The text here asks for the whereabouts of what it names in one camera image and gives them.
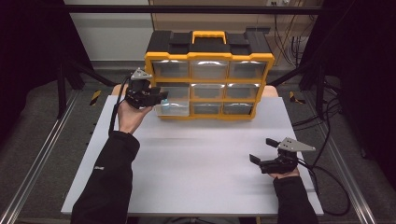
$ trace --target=storage drawer organizer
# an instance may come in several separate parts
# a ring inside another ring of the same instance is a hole
[[[262,32],[153,32],[145,56],[152,86],[169,91],[162,119],[253,119],[274,56]]]

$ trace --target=gray carpet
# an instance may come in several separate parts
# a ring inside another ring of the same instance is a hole
[[[111,78],[120,82],[122,76]],[[308,104],[298,104],[290,101],[290,91],[294,91],[297,99],[305,99],[311,92],[299,92],[296,85],[286,83],[277,88],[288,109],[291,122],[307,119],[313,115]],[[102,93],[96,105],[89,105],[95,91]],[[21,210],[21,223],[55,223],[55,220],[67,220],[69,216],[62,215],[60,210],[64,203],[64,195],[73,182],[74,175],[84,155],[86,144],[90,141],[90,132],[98,120],[106,96],[111,88],[90,82],[78,97],[77,104],[72,111],[71,119],[66,122],[54,149],[52,150],[40,177]],[[326,92],[325,99],[329,101],[332,95]],[[13,135],[1,146],[0,151],[0,209],[5,210],[12,199],[35,156],[42,147],[47,135],[55,122],[57,114],[56,83],[39,87],[29,94],[26,108],[21,114],[19,122],[13,130]],[[331,118],[332,138],[342,151],[352,174],[356,178],[365,200],[373,211],[377,223],[396,223],[396,193],[386,178],[382,175],[375,161],[363,159],[359,151],[359,144],[353,132],[348,127],[346,118],[336,114]],[[324,137],[318,126],[296,131],[299,141],[320,148]],[[305,153],[308,163],[312,163],[317,152]],[[327,150],[318,162],[338,176],[332,159]],[[338,213],[346,207],[346,198],[338,185],[322,172],[318,173],[319,198],[324,209]],[[320,223],[360,223],[356,212],[351,210],[342,217],[325,215],[319,218]],[[264,218],[262,223],[275,223],[275,217]]]

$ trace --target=black curtain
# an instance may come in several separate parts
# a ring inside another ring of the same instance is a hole
[[[3,0],[0,6],[0,143],[25,106],[27,93],[56,80],[60,62],[73,59],[92,69],[69,13],[42,4],[63,0]],[[79,77],[66,67],[67,77]]]
[[[312,57],[334,22],[331,17],[318,18],[304,60]],[[375,159],[396,189],[395,27],[396,1],[358,0],[336,26],[320,64],[326,76],[341,79],[341,103],[363,156]]]

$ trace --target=black jacket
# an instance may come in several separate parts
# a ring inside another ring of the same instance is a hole
[[[132,192],[131,163],[139,142],[128,133],[113,132],[100,153],[85,189],[76,201],[72,224],[124,224]],[[299,176],[275,179],[278,223],[318,223]]]

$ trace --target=white table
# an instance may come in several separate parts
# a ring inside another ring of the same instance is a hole
[[[117,96],[108,96],[64,202],[70,214],[107,140]],[[273,178],[261,174],[248,154],[262,160],[276,157],[265,138],[295,139],[282,98],[262,98],[253,120],[159,119],[147,114],[134,136],[141,147],[132,164],[134,189],[128,213],[133,216],[266,216],[277,214]],[[308,197],[323,215],[304,167],[299,167]]]

